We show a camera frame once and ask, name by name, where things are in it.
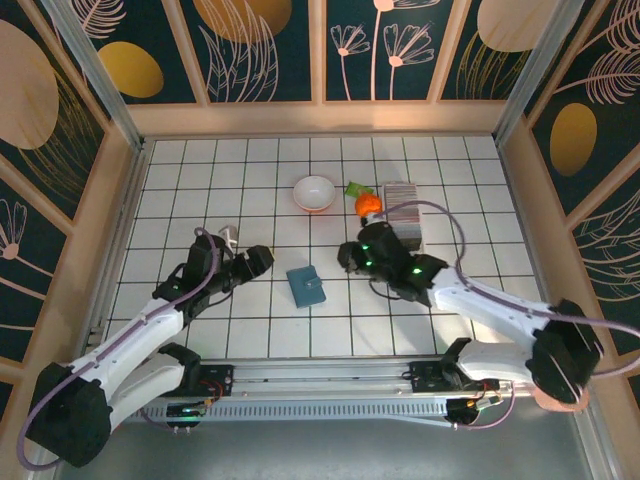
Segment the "black bracket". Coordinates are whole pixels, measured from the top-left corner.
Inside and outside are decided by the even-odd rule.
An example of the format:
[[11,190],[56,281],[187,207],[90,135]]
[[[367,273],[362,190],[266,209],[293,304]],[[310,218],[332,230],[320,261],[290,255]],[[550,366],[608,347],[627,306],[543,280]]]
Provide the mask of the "black bracket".
[[499,390],[500,381],[487,378],[471,380],[458,368],[458,358],[470,338],[458,338],[440,360],[411,362],[402,377],[411,381],[413,393],[478,392]]
[[216,398],[228,397],[233,389],[233,365],[200,365],[198,375],[192,387],[180,386],[162,395],[165,398],[175,397],[210,397],[212,391]]

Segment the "grid floor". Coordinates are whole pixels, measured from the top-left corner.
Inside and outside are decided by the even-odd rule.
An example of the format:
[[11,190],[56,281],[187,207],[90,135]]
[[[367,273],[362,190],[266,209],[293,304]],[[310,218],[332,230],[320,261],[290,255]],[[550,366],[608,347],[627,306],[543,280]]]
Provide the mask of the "grid floor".
[[[293,201],[309,174],[330,179],[335,202],[308,215]],[[273,271],[207,309],[173,341],[204,359],[384,356],[443,353],[461,336],[499,341],[458,315],[374,295],[347,276],[338,246],[360,228],[349,181],[380,188],[418,185],[418,196],[456,214],[469,243],[464,271],[488,285],[539,300],[539,291],[493,140],[481,137],[343,137],[156,142],[113,300],[107,337],[146,304],[157,282],[186,261],[193,229],[239,228],[239,247],[274,248]],[[449,219],[422,211],[426,253],[453,263]],[[313,264],[327,301],[297,309],[286,271]]]

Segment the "cable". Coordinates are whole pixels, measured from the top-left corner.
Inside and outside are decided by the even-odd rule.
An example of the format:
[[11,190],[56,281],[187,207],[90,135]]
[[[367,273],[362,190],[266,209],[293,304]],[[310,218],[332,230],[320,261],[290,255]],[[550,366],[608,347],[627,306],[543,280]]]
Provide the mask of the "cable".
[[202,227],[196,228],[194,230],[194,234],[195,235],[198,235],[198,234],[204,235],[207,238],[207,240],[209,241],[209,244],[211,245],[211,250],[213,252],[213,255],[212,255],[212,258],[211,258],[211,267],[209,268],[209,273],[207,273],[207,276],[205,277],[205,279],[200,283],[200,285],[198,285],[196,288],[194,288],[190,292],[185,293],[183,296],[177,298],[176,300],[174,300],[172,302],[169,302],[169,303],[167,303],[165,305],[162,305],[161,307],[156,308],[155,310],[153,310],[152,312],[150,312],[150,313],[148,313],[146,315],[142,315],[142,318],[140,320],[138,320],[120,338],[114,340],[114,342],[109,347],[107,347],[102,353],[98,354],[98,356],[96,356],[96,361],[95,362],[90,361],[87,364],[85,364],[84,366],[80,367],[78,370],[73,372],[70,376],[65,378],[58,385],[56,385],[44,397],[42,397],[42,399],[35,405],[35,407],[33,407],[31,412],[27,416],[27,419],[25,420],[24,425],[22,425],[22,429],[20,430],[20,433],[18,434],[18,442],[16,444],[16,453],[18,455],[18,461],[20,462],[20,464],[24,468],[26,468],[27,470],[34,471],[34,472],[41,472],[41,471],[44,471],[44,470],[48,470],[48,469],[50,469],[52,467],[55,467],[56,465],[58,465],[62,461],[62,459],[58,458],[58,459],[54,460],[53,462],[45,464],[45,465],[36,465],[34,463],[31,463],[29,461],[29,459],[26,457],[25,453],[24,453],[24,446],[25,446],[24,444],[25,444],[25,439],[26,439],[26,436],[27,436],[27,431],[31,427],[31,424],[33,423],[33,420],[40,413],[40,411],[44,408],[44,406],[47,403],[49,403],[51,401],[51,399],[58,394],[58,392],[60,392],[63,388],[65,388],[67,385],[69,385],[71,382],[73,382],[76,378],[80,377],[85,372],[89,371],[91,368],[97,367],[100,364],[100,362],[107,355],[109,355],[111,352],[113,352],[116,348],[118,348],[120,345],[122,345],[122,343],[124,343],[124,341],[127,340],[131,335],[133,335],[140,328],[142,328],[144,325],[146,325],[149,320],[155,318],[156,316],[160,315],[164,311],[175,307],[179,303],[182,303],[182,302],[185,302],[185,301],[189,300],[194,295],[196,295],[200,290],[202,290],[204,287],[206,287],[207,284],[211,281],[211,279],[213,278],[213,275],[215,274],[215,272],[216,272],[216,270],[218,268],[218,264],[219,264],[218,250],[216,248],[215,242],[213,241],[213,237],[204,228],[202,228]]
[[379,297],[386,298],[387,300],[402,300],[400,297],[391,297],[389,295],[385,295],[384,293],[378,292],[375,288],[373,288],[373,280],[369,280],[369,288],[373,293],[378,295]]
[[[624,325],[622,323],[619,322],[614,322],[614,321],[608,321],[608,320],[600,320],[597,318],[588,318],[588,317],[575,317],[572,315],[561,315],[555,312],[543,312],[543,311],[538,311],[538,310],[530,310],[526,307],[523,307],[522,305],[518,305],[517,303],[513,303],[510,302],[508,300],[504,300],[502,298],[496,297],[495,295],[490,294],[489,292],[486,292],[480,288],[477,288],[473,285],[471,285],[468,281],[467,278],[465,278],[464,274],[462,273],[462,267],[461,267],[461,261],[462,258],[464,257],[464,255],[466,254],[466,249],[467,249],[467,241],[464,235],[464,231],[462,230],[462,226],[460,225],[460,223],[458,222],[458,220],[456,219],[456,217],[446,208],[438,205],[437,203],[433,203],[433,202],[429,202],[427,200],[411,200],[409,202],[404,202],[401,203],[399,205],[395,205],[381,213],[377,213],[376,215],[374,215],[374,217],[376,218],[383,218],[385,215],[388,215],[391,212],[394,212],[400,208],[404,208],[407,207],[409,205],[426,205],[428,207],[432,207],[435,208],[436,210],[440,211],[441,213],[444,213],[447,217],[449,217],[451,219],[451,221],[453,222],[453,224],[456,226],[456,229],[458,230],[458,233],[460,234],[460,247],[461,247],[461,251],[458,254],[457,258],[456,258],[456,263],[455,263],[455,271],[456,271],[456,275],[458,276],[458,279],[460,280],[460,282],[465,286],[465,288],[468,288],[469,290],[471,290],[472,292],[477,293],[478,295],[481,295],[485,298],[488,298],[489,300],[492,300],[502,306],[505,307],[509,307],[513,310],[516,310],[520,313],[524,313],[526,315],[532,315],[532,316],[536,316],[536,317],[544,317],[544,318],[549,318],[551,320],[556,320],[559,322],[568,322],[568,323],[577,323],[579,325],[589,325],[592,327],[602,327],[602,328],[608,328],[608,329],[613,329],[613,330],[618,330],[621,332],[625,332],[628,333],[630,335],[635,335],[638,339],[640,339],[640,330],[633,328],[633,327],[629,327],[627,325]],[[602,372],[596,372],[592,375],[592,378],[606,378],[606,377],[611,377],[614,375],[620,375],[622,373],[628,372],[630,370],[634,370],[635,368],[637,368],[638,366],[640,366],[640,355],[638,355],[638,357],[635,360],[630,361],[629,363],[627,363],[626,365],[623,365],[621,367],[617,367],[617,368],[612,368],[610,370],[604,370]]]
[[465,430],[486,430],[487,428],[497,427],[502,422],[504,422],[509,415],[511,415],[511,412],[513,411],[513,407],[514,407],[515,404],[516,404],[516,389],[514,388],[513,382],[511,382],[511,401],[509,402],[509,407],[507,408],[507,410],[502,414],[502,416],[499,419],[497,419],[497,420],[495,420],[495,421],[493,421],[491,423],[487,423],[486,425],[457,425],[457,424],[454,424],[454,426],[463,428]]

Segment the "metal frame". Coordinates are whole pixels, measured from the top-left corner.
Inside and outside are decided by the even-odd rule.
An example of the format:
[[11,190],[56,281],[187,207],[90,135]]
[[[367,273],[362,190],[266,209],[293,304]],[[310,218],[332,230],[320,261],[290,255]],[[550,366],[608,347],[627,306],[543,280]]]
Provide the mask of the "metal frame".
[[98,52],[78,22],[71,2],[40,0],[40,3],[51,17],[78,64],[82,66],[82,71],[102,100],[104,107],[122,130],[127,142],[136,153],[139,152],[142,148],[140,133],[129,115],[122,96],[98,58]]
[[562,47],[562,43],[576,22],[584,0],[560,0],[551,21],[540,36],[538,45],[527,59],[516,84],[507,99],[495,130],[496,145],[501,146],[524,113],[524,109],[540,85],[547,70]]

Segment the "dark green wallpaper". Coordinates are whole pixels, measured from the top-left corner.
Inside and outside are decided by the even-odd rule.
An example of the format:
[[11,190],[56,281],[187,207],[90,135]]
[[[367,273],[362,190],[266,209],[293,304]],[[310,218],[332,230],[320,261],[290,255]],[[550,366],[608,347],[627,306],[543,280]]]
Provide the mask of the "dark green wallpaper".
[[[534,40],[549,21],[555,1],[512,2],[517,7],[514,11],[503,5],[497,0],[472,1],[442,92],[443,100],[508,98],[535,46]],[[479,16],[481,7],[484,15]],[[514,19],[518,11],[526,13]],[[485,40],[491,39],[490,45],[485,44],[483,35]]]
[[0,155],[73,218],[104,131],[16,2],[0,4],[0,35],[0,64],[15,70],[1,87]]
[[533,126],[567,214],[640,142],[640,9],[632,7],[609,4]]
[[452,4],[328,0],[327,100],[425,100]]
[[0,357],[24,359],[65,241],[0,180]]
[[311,100],[307,0],[180,5],[211,102]]
[[127,104],[195,102],[161,0],[70,3]]
[[[573,236],[604,317],[640,328],[640,170],[613,192]],[[611,331],[622,355],[638,339]]]
[[529,113],[531,113],[531,110],[533,110],[533,107],[536,106],[536,103],[538,102],[538,99],[540,98],[542,91],[547,86],[547,82],[551,78],[551,75],[553,74],[555,69],[558,68],[558,64],[562,60],[562,57],[564,57],[564,54],[567,52],[569,45],[571,45],[571,42],[573,41],[576,34],[580,30],[580,27],[582,27],[582,23],[584,22],[585,17],[589,14],[591,9],[593,8],[594,3],[595,3],[595,0],[585,0],[585,2],[582,4],[582,9],[580,10],[580,14],[578,15],[578,18],[573,24],[573,27],[571,27],[571,30],[567,34],[567,37],[562,42],[562,46],[558,50],[558,53],[553,59],[553,62],[551,62],[551,65],[549,65],[549,68],[547,69],[546,73],[544,74],[544,77],[540,81],[538,88],[536,88],[535,92],[533,92],[533,95],[531,96],[529,103],[527,103],[527,106],[524,109],[525,115],[528,116]]

